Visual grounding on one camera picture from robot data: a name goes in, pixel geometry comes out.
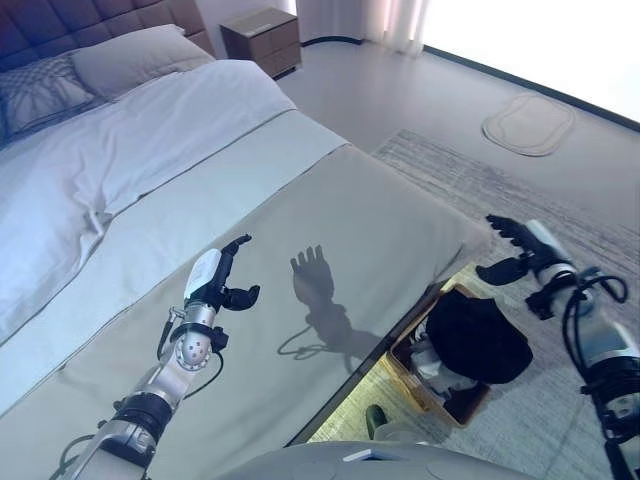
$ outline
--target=gray pillow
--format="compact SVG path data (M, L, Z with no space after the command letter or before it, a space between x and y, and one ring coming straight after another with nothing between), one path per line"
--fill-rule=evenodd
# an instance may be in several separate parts
M0 138L33 133L87 108L95 96L87 92L69 54L45 58L0 73L0 105L4 117Z
M84 85L115 100L129 90L172 72L192 70L214 58L187 40L175 25L137 30L73 53Z

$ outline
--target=black hat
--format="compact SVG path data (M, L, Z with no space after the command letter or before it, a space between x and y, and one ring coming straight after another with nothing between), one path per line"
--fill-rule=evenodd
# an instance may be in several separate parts
M450 370L483 383L507 383L531 363L527 337L493 299L443 295L427 319L426 333Z

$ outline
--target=white bedsheet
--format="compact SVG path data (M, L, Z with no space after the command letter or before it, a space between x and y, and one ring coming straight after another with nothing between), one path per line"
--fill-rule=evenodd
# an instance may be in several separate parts
M106 218L292 109L253 62L217 61L0 152L0 344L80 271Z
M0 415L109 319L345 143L287 112L118 215L77 277L0 348Z

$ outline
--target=gray headboard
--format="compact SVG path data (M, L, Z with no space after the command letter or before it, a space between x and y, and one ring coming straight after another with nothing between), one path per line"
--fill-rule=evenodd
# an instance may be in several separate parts
M196 0L0 0L0 72L167 23L214 53Z

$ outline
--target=wooden nightstand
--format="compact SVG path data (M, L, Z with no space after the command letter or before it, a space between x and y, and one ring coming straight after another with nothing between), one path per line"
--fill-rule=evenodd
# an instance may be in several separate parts
M229 58L253 60L271 77L301 62L298 18L275 8L220 25Z

